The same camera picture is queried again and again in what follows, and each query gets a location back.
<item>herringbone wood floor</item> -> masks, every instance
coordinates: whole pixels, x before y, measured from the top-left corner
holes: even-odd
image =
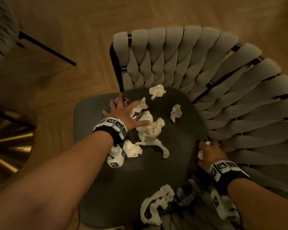
[[[119,91],[112,36],[140,28],[212,26],[257,45],[288,74],[288,0],[11,0],[24,32],[78,63],[23,42],[0,70],[1,104],[36,124],[35,146],[14,179],[70,147],[73,108]],[[68,229],[77,226],[75,215]]]

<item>hand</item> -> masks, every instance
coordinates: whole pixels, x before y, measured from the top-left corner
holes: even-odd
[[[220,145],[216,139],[213,139],[210,145],[207,145],[201,141],[198,144],[198,147],[204,153],[204,158],[203,160],[198,161],[198,165],[207,173],[209,173],[211,165],[215,162],[219,160],[228,160],[225,152],[220,149]]]
[[[118,118],[124,122],[127,127],[127,130],[130,131],[136,127],[146,127],[151,124],[148,120],[136,121],[130,117],[130,113],[133,108],[137,107],[140,104],[141,100],[132,102],[128,107],[123,105],[123,94],[119,93],[119,98],[117,100],[117,107],[115,107],[114,101],[111,100],[111,113],[109,114],[103,110],[103,114],[106,117]]]

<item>chair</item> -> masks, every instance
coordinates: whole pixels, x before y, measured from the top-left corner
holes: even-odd
[[[0,0],[0,66],[4,62],[5,57],[12,46],[17,44],[18,46],[24,47],[20,42],[18,42],[19,39],[26,39],[71,65],[76,66],[75,62],[20,31],[17,18],[9,4],[5,0]]]
[[[228,158],[288,199],[288,76],[261,53],[229,32],[199,26],[120,32],[110,47],[121,92],[162,84],[184,93]]]

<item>forearm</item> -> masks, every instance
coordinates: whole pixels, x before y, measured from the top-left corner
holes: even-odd
[[[228,193],[246,229],[288,229],[288,200],[246,179],[236,179]]]
[[[43,218],[44,211],[50,219],[68,222],[66,219],[76,210],[112,146],[108,133],[95,132],[3,190],[0,229],[4,229],[6,218],[24,224],[24,219],[31,219],[34,213]]]

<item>wrist strap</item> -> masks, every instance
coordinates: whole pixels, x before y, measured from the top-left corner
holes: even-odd
[[[123,121],[118,118],[109,117],[101,120],[94,127],[93,132],[96,131],[108,132],[113,138],[114,146],[117,146],[124,141],[128,130]]]
[[[213,184],[220,195],[228,195],[228,185],[237,178],[251,180],[250,176],[232,161],[220,160],[211,165],[209,171],[214,179]]]

